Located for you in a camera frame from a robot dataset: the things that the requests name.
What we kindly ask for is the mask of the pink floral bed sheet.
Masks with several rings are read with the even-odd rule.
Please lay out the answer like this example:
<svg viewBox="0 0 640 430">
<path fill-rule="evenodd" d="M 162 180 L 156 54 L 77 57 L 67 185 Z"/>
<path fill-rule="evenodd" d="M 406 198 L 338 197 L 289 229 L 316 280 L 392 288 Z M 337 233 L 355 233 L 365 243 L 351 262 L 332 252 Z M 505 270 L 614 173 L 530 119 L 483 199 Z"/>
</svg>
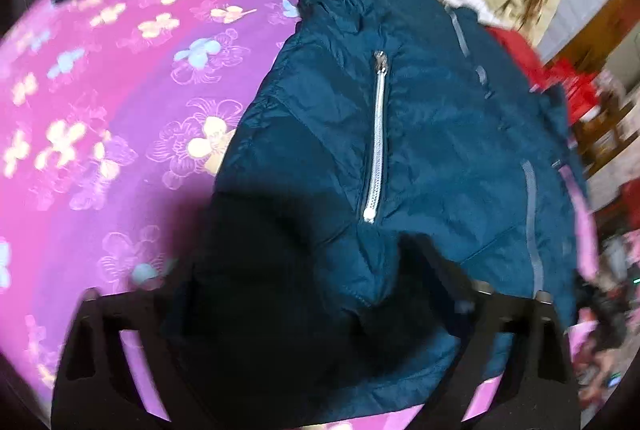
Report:
<svg viewBox="0 0 640 430">
<path fill-rule="evenodd" d="M 296 0 L 37 3 L 1 50 L 1 355 L 47 413 L 81 291 L 163 272 Z"/>
</svg>

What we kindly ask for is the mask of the red shopping bag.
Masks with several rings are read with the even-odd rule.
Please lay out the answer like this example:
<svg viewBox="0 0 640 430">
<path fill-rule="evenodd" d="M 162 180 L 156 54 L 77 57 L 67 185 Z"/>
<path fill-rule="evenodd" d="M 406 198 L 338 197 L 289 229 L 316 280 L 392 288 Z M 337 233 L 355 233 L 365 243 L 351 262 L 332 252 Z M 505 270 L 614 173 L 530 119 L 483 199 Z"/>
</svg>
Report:
<svg viewBox="0 0 640 430">
<path fill-rule="evenodd" d="M 589 116 L 593 109 L 599 109 L 599 91 L 594 83 L 597 74 L 581 72 L 565 58 L 551 62 L 546 67 L 546 74 L 549 84 L 562 86 L 567 101 L 568 123 L 571 126 Z"/>
</svg>

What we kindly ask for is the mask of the red cushion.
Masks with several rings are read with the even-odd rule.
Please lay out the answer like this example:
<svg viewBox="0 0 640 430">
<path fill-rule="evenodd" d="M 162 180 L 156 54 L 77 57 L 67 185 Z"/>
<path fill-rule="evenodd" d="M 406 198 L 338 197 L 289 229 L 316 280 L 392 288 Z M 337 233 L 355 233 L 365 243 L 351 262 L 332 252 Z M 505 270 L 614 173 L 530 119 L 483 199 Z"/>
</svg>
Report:
<svg viewBox="0 0 640 430">
<path fill-rule="evenodd" d="M 516 30 L 496 26 L 485 29 L 506 50 L 521 72 L 526 75 L 532 90 L 542 90 L 546 85 L 546 71 L 538 53 L 528 41 Z"/>
</svg>

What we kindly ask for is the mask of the teal quilted down jacket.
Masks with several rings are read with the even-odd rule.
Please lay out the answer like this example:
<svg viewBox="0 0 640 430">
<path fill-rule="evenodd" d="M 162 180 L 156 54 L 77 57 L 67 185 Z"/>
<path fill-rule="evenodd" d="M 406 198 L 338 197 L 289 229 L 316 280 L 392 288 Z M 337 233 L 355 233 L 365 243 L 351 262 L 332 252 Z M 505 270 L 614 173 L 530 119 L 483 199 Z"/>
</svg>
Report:
<svg viewBox="0 0 640 430">
<path fill-rule="evenodd" d="M 188 272 L 160 307 L 209 421 L 286 428 L 420 404 L 459 340 L 426 260 L 576 312 L 577 167 L 540 93 L 475 13 L 298 0 L 244 112 Z"/>
</svg>

